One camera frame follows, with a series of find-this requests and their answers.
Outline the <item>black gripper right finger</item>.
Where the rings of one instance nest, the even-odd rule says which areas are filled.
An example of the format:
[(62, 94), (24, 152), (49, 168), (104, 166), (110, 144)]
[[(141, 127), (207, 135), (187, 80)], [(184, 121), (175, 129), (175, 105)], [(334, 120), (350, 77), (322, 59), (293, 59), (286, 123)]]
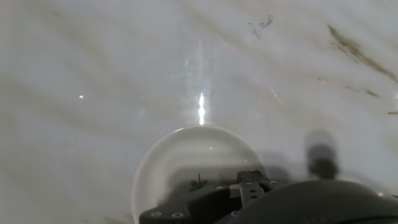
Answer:
[(264, 181), (264, 192), (270, 192), (285, 186), (283, 180), (267, 179)]

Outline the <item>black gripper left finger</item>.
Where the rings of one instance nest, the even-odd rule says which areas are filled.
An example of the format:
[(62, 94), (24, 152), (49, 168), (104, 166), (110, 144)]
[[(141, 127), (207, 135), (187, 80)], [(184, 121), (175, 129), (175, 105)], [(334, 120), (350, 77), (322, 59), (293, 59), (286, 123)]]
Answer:
[(226, 223), (240, 209), (264, 195), (262, 172), (241, 171), (233, 185), (210, 184), (142, 212), (140, 224)]

